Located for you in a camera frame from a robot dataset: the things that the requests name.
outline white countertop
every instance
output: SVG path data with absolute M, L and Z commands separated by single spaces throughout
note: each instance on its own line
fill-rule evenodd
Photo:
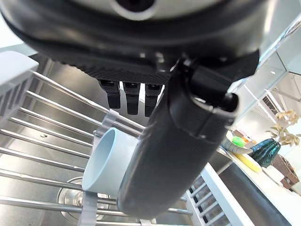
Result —
M 254 172 L 232 153 L 228 153 L 221 148 L 218 152 L 231 158 L 291 225 L 301 225 L 301 196 L 278 185 L 263 171 L 260 173 Z

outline stainless steel sink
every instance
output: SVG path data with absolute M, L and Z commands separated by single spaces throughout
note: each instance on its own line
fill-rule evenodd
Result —
M 102 89 L 100 89 L 95 79 L 89 77 L 88 75 L 84 74 L 83 72 L 74 67 L 62 65 L 60 63 L 53 63 L 50 61 L 45 61 L 45 63 L 43 63 L 40 57 L 37 57 L 36 59 L 40 60 L 41 62 L 40 67 L 38 69 L 39 72 L 43 73 L 44 75 L 47 75 L 47 77 L 49 77 L 50 79 L 69 88 L 70 90 L 75 91 L 78 94 L 98 103 L 99 105 L 108 108 L 106 93 Z M 38 80 L 33 81 L 30 90 L 39 94 L 42 97 L 55 101 L 63 106 L 66 106 L 74 111 L 89 116 L 95 120 L 102 121 L 102 119 L 105 116 L 104 112 L 96 110 L 95 108 L 90 107 L 84 104 L 83 102 L 80 102 Z M 129 119 L 141 125 L 145 125 L 147 123 L 148 118 L 144 117 L 144 106 L 142 102 L 139 103 L 139 115 L 131 116 L 126 114 L 127 109 L 125 102 L 125 94 L 123 91 L 121 92 L 121 100 L 121 109 L 118 110 L 121 115 L 128 117 Z M 86 122 L 82 119 L 79 119 L 78 117 L 72 116 L 54 107 L 48 106 L 42 103 L 41 101 L 36 101 L 31 97 L 26 98 L 23 107 L 25 109 L 28 109 L 45 117 L 49 117 L 53 120 L 59 121 L 69 126 L 78 128 L 90 134 L 92 134 L 93 130 L 97 128 L 97 125 L 95 124 Z M 51 131 L 64 134 L 65 136 L 81 140 L 82 143 L 91 144 L 91 137 L 84 136 L 74 131 L 70 131 L 69 129 L 64 129 L 60 126 L 54 125 L 53 123 L 46 122 L 45 120 L 29 116 L 28 113 L 26 114 L 21 111 L 19 111 L 14 117 L 16 119 L 8 121 L 2 129 L 27 136 L 31 140 L 35 139 L 80 153 L 89 154 L 90 152 L 91 147 L 87 144 L 77 144 L 75 142 L 67 141 L 58 138 L 54 135 L 50 135 L 49 133 L 29 128 L 28 126 L 24 126 L 24 122 L 29 122 L 36 126 L 41 126 Z M 62 153 L 60 151 L 53 150 L 53 148 L 48 148 L 42 145 L 30 143 L 28 141 L 23 141 L 20 138 L 11 138 L 9 136 L 3 135 L 3 132 L 0 135 L 0 146 L 7 149 L 19 151 L 21 153 L 27 153 L 40 158 L 67 163 L 69 165 L 78 166 L 82 168 L 84 168 L 87 163 L 87 158 L 72 156 L 67 153 Z M 0 168 L 12 172 L 31 175 L 33 177 L 49 178 L 51 180 L 57 180 L 61 182 L 67 182 L 72 179 L 74 179 L 75 182 L 79 182 L 80 179 L 76 179 L 83 175 L 82 172 L 77 172 L 69 169 L 62 169 L 53 165 L 47 165 L 37 161 L 30 161 L 25 158 L 19 158 L 7 154 L 0 154 Z M 63 195 L 66 195 L 68 193 L 71 195 L 62 198 L 58 197 L 59 193 Z M 55 186 L 41 185 L 13 178 L 0 177 L 0 195 L 2 196 L 51 203 L 57 203 L 58 200 L 60 200 L 68 204 L 76 204 L 77 201 L 80 200 L 79 193 L 80 191 L 71 192 L 70 190 L 62 190 L 61 188 Z M 108 206 L 105 204 L 101 205 L 101 208 L 107 207 Z M 185 209 L 185 203 L 183 201 L 179 201 L 174 207 Z M 110 205 L 109 209 L 115 210 L 116 206 Z M 73 218 L 77 218 L 79 216 L 78 214 L 72 215 Z M 66 218 L 59 211 L 30 209 L 11 205 L 0 205 L 1 226 L 76 225 L 76 220 L 74 221 L 74 219 L 70 219 L 70 216 Z M 107 215 L 105 215 L 101 219 L 101 221 L 139 223 L 138 219 Z M 159 216 L 156 219 L 156 221 L 157 224 L 192 225 L 190 217 L 185 214 L 166 213 L 162 216 Z

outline sink drain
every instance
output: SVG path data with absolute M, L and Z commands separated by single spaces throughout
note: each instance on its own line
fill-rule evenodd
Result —
M 73 178 L 68 180 L 67 182 L 81 185 L 83 177 Z M 97 194 L 99 198 L 109 198 L 107 194 Z M 83 200 L 83 192 L 78 190 L 72 190 L 68 188 L 61 188 L 57 195 L 57 202 L 60 204 L 81 206 Z M 97 204 L 98 208 L 108 209 L 108 204 Z M 69 213 L 69 212 L 61 212 L 63 217 L 68 220 L 70 223 L 77 224 L 80 214 L 79 213 Z M 104 215 L 97 215 L 96 220 L 101 220 Z

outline green sponge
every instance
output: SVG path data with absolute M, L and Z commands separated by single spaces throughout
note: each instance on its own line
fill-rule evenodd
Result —
M 243 140 L 243 138 L 234 136 L 232 139 L 232 143 L 234 143 L 236 146 L 238 147 L 244 147 L 245 146 L 245 141 Z

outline sponge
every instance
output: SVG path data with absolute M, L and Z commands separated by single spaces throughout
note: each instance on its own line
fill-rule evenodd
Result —
M 261 166 L 255 162 L 248 154 L 234 154 L 239 160 L 241 160 L 251 170 L 259 173 L 262 171 Z

